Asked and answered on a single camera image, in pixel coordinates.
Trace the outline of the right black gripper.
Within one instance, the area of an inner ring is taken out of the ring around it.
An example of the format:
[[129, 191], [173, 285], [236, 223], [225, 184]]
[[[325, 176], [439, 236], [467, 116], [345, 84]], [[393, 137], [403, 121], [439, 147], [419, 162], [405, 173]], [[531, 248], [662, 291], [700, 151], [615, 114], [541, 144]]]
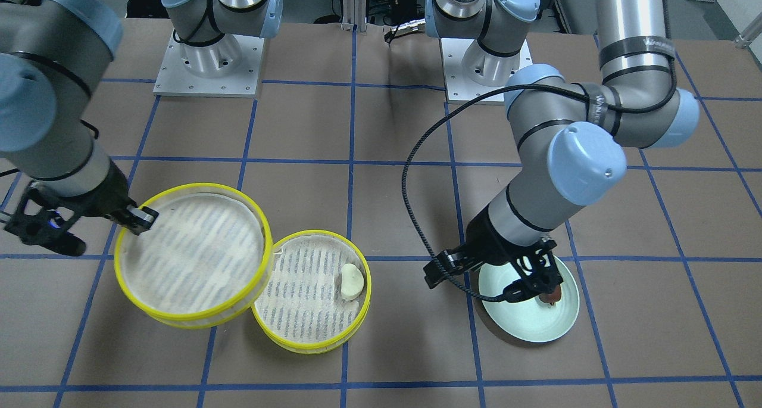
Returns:
[[125, 175], [114, 162], [111, 162], [106, 177], [95, 190], [76, 197], [62, 197], [60, 206], [73, 210], [79, 216], [107, 218], [134, 235], [152, 229], [160, 215], [149, 207], [137, 207], [129, 197]]

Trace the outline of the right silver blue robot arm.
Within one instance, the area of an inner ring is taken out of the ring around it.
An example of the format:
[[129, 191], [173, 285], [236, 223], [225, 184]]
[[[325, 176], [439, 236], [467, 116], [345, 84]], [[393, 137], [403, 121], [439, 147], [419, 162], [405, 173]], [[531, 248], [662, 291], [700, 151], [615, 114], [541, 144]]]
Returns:
[[[174, 30], [155, 93], [256, 93], [261, 47], [280, 30], [283, 0], [161, 4]], [[158, 216], [130, 198], [125, 175], [82, 123], [123, 31], [98, 0], [2, 3], [2, 157], [31, 178], [5, 228], [27, 244], [68, 234], [82, 216], [135, 234]]]

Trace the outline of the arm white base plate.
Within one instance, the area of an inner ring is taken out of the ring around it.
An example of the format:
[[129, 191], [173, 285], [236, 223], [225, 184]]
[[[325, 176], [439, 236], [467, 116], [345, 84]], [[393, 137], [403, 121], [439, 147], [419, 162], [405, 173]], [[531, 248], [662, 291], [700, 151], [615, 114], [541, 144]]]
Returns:
[[228, 34], [194, 47], [170, 38], [153, 88], [158, 96], [256, 98], [267, 40]]
[[533, 64], [525, 40], [520, 52], [498, 57], [485, 52], [472, 39], [440, 39], [447, 101], [465, 104], [485, 93], [503, 88], [519, 69]]

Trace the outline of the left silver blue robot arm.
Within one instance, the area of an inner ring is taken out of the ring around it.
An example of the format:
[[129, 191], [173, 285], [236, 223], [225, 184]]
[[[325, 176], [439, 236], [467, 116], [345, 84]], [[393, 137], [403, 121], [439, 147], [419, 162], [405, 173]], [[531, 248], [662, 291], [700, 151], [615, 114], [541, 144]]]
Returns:
[[677, 87], [665, 0], [598, 0], [599, 84], [570, 83], [550, 64], [518, 69], [504, 100], [522, 168], [471, 220], [465, 242], [433, 254], [429, 288], [484, 264], [518, 278], [489, 302], [555, 295], [563, 283], [549, 234], [625, 175], [623, 148], [667, 148], [696, 130], [699, 104]]

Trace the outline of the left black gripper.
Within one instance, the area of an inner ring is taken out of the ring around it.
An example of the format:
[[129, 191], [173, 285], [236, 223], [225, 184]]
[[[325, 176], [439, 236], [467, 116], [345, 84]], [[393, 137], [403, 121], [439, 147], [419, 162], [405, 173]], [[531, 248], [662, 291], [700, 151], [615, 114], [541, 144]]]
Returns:
[[529, 258], [531, 264], [536, 264], [544, 254], [545, 246], [541, 241], [530, 246], [519, 246], [504, 239], [493, 226], [488, 208], [485, 207], [466, 226], [465, 243], [455, 250], [441, 251], [424, 265], [424, 281], [428, 288], [436, 288], [445, 280], [478, 269], [483, 264], [517, 264], [518, 259], [523, 257]]

